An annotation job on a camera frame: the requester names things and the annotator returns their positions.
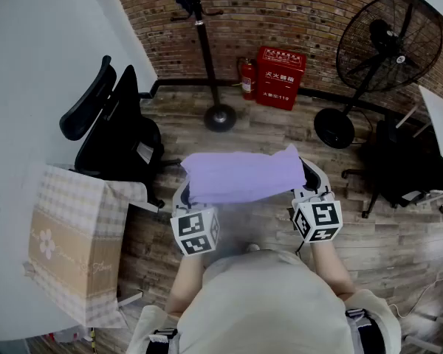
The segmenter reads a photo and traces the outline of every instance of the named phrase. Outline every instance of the brick wall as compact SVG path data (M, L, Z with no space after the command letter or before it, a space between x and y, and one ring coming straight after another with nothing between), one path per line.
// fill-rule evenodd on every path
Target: brick wall
M207 11L224 11L205 18L216 76L236 79L238 56L255 58L261 45L274 46L306 54L301 86L352 96L354 90L337 76L336 50L347 23L370 1L202 0ZM207 77L194 18L170 22L170 17L187 14L174 0L121 3L160 79ZM443 50L419 83L443 97ZM403 113L421 97L418 88L410 85L362 98ZM423 109L421 114L426 120Z

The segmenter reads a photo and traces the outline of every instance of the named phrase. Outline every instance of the red fire extinguisher box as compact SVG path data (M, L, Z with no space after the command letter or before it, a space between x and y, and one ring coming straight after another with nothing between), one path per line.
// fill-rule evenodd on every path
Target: red fire extinguisher box
M256 102L292 110L305 72L305 62L305 55L262 46L258 53Z

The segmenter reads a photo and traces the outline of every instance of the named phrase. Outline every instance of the lavender cloth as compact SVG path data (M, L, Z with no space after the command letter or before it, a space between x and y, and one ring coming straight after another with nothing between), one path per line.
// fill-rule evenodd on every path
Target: lavender cloth
M182 166L188 173L191 203L257 201L306 183L297 148L262 153L194 153Z

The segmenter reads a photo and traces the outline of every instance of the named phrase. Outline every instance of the standing fan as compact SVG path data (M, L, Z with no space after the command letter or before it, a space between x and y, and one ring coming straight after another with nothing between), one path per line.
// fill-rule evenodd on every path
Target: standing fan
M423 0L376 0L353 17L337 50L340 79L356 89L345 110L327 108L315 117L315 131L333 148L354 139L347 114L366 91L388 91L426 74L442 50L442 25Z
M202 19L204 15L222 15L220 10L214 13L206 13L200 4L200 0L175 0L187 12L187 17L171 18L171 21L183 21L189 19L192 14L195 14L195 27L199 34L200 47L202 48L202 55L204 58L205 69L207 70L208 83L212 91L213 106L207 110L204 116L205 126L212 131L223 132L230 130L236 123L236 112L231 106L220 103L219 91L216 88L215 71L213 70L212 55L210 53L210 46L208 44L207 29Z

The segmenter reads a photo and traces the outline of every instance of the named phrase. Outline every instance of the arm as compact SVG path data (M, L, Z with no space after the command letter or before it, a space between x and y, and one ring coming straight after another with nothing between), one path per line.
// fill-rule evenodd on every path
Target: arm
M183 257L169 293L165 311L180 317L202 288L202 255Z
M356 292L356 288L343 262L338 257L333 242L312 243L311 248L317 275L330 286L336 296L347 300Z

